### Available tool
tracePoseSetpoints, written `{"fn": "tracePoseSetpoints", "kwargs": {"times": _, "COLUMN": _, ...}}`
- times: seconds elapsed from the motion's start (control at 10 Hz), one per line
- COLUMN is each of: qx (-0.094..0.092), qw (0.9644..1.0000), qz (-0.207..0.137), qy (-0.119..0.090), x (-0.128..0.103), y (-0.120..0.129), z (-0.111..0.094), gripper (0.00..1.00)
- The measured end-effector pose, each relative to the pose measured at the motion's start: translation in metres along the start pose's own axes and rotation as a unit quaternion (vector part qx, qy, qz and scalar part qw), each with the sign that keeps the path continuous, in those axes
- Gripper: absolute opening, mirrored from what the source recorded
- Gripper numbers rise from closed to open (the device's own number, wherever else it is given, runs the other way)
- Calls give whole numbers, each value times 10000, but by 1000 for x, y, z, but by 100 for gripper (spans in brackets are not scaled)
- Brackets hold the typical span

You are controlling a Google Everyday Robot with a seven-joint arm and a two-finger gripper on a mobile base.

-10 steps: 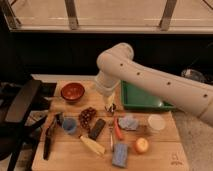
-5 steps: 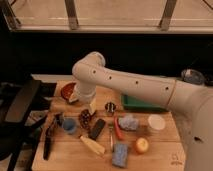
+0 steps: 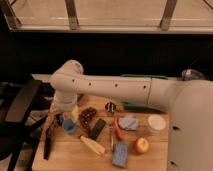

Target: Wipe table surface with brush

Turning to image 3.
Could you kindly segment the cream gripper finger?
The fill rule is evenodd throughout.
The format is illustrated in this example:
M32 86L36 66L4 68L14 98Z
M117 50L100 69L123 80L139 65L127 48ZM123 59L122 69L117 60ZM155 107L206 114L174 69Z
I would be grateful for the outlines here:
M78 109L78 106L75 106L71 112L71 119L74 121L74 122L77 122L78 121L78 118L79 118L79 109Z

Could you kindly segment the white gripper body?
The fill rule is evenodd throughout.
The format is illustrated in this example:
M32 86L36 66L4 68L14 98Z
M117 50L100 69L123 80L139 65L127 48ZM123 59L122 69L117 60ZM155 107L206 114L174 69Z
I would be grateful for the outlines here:
M61 111L72 111L77 104L77 94L56 91L53 102L56 108Z

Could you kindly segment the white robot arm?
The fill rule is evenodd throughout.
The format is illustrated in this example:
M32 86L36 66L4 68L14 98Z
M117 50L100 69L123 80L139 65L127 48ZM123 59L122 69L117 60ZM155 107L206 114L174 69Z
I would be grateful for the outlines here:
M58 108L73 108L79 94L145 105L170 115L167 171L213 171L213 81L88 76L76 60L50 78Z

